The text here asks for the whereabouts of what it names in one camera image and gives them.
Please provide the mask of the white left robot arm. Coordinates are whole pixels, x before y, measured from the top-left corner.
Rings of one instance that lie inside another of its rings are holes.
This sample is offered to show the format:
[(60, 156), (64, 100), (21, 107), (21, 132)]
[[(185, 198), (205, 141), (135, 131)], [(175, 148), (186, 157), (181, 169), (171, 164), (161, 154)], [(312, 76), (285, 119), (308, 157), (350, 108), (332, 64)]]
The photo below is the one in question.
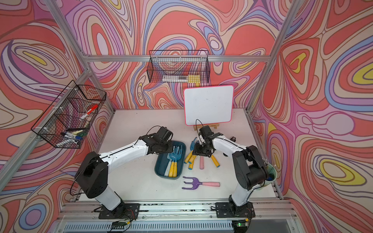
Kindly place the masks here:
[(158, 126), (158, 131), (140, 136), (135, 142), (118, 149), (88, 153), (74, 177), (83, 194), (98, 201), (112, 213), (124, 211), (124, 201), (109, 185), (112, 172), (125, 164), (151, 154), (173, 151), (173, 133), (167, 127)]

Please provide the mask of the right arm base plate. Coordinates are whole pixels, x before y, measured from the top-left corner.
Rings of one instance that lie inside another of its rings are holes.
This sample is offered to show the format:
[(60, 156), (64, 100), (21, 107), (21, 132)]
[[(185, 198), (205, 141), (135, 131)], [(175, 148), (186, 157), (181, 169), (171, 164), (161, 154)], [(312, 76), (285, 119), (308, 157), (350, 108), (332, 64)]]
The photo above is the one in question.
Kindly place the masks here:
[(243, 206), (235, 206), (234, 203), (215, 203), (217, 218), (254, 218), (255, 211), (253, 204), (247, 202)]

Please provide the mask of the teal rake yellow handle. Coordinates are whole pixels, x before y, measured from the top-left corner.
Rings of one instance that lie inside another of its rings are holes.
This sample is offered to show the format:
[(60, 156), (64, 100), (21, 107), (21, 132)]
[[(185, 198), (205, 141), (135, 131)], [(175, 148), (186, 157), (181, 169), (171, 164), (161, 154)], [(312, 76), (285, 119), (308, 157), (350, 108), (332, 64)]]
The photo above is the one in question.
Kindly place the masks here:
[(172, 160), (170, 171), (169, 171), (169, 177), (174, 178), (176, 176), (176, 151), (174, 151), (171, 155), (170, 158)]
[(186, 157), (186, 159), (184, 160), (184, 163), (186, 165), (188, 165), (188, 169), (189, 170), (193, 170), (193, 166), (194, 166), (194, 162), (191, 161), (191, 159), (193, 158), (193, 150), (194, 150), (194, 146), (195, 146), (195, 143), (197, 141), (197, 138), (194, 138), (194, 140), (191, 142), (191, 145), (190, 145), (190, 153), (188, 154), (188, 156)]
[(175, 146), (175, 150), (173, 152), (173, 161), (174, 161), (174, 166), (173, 166), (173, 178), (177, 176), (177, 162), (181, 158), (182, 155), (182, 148), (180, 146)]

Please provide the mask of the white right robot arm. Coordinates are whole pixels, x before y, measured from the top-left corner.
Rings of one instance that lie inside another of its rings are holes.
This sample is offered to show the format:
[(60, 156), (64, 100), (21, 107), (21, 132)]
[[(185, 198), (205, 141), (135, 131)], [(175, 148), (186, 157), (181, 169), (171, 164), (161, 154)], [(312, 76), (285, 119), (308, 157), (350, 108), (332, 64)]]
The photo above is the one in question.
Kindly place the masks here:
[(220, 151), (233, 160), (235, 176), (238, 181), (229, 202), (233, 207), (243, 207), (249, 201), (253, 191), (275, 180), (273, 168), (265, 162), (256, 146), (245, 147), (222, 133), (214, 133), (209, 126), (203, 126), (198, 132), (201, 142), (196, 142), (193, 155), (212, 157), (213, 152)]

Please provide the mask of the light blue rake white handle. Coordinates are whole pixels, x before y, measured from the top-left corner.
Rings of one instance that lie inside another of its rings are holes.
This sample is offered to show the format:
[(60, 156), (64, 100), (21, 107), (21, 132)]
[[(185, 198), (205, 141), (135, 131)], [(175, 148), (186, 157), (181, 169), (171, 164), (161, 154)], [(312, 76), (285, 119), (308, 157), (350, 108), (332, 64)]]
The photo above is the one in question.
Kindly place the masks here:
[(169, 160), (168, 161), (168, 164), (167, 164), (167, 167), (165, 169), (165, 172), (164, 172), (164, 176), (165, 177), (173, 177), (173, 171), (172, 171), (172, 168), (173, 168), (173, 160), (171, 158), (171, 154), (169, 153), (167, 155), (167, 159)]

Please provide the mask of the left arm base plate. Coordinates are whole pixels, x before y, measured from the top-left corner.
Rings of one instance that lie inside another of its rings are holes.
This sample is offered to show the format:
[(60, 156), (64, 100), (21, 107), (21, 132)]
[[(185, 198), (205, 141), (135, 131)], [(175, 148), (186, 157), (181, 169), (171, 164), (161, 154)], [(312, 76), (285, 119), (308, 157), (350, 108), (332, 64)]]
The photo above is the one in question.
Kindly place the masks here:
[(99, 219), (130, 219), (138, 218), (139, 203), (121, 203), (114, 210), (110, 211), (102, 206), (99, 212)]

